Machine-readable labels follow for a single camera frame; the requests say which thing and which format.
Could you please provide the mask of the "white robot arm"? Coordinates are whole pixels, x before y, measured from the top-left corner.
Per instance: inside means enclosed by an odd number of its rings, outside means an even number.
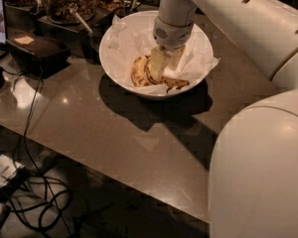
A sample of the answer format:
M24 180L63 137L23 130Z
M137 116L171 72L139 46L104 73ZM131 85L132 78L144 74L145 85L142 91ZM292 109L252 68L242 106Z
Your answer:
M157 42L182 45L196 9L240 50L217 78L219 101L243 98L210 159L210 237L298 238L298 10L278 0L161 0Z

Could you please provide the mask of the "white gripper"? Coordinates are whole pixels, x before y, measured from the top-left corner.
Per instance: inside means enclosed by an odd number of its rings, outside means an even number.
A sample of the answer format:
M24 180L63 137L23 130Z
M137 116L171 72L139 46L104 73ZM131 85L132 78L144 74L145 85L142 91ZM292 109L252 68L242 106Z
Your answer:
M159 81L163 76L167 58L165 49L172 50L167 51L169 57L168 67L171 70L175 70L178 67L181 57L186 49L184 44L190 38L193 27L193 23L182 27L172 26L164 23L159 17L156 17L154 21L153 38L160 46L157 46L151 51L150 76L154 81Z

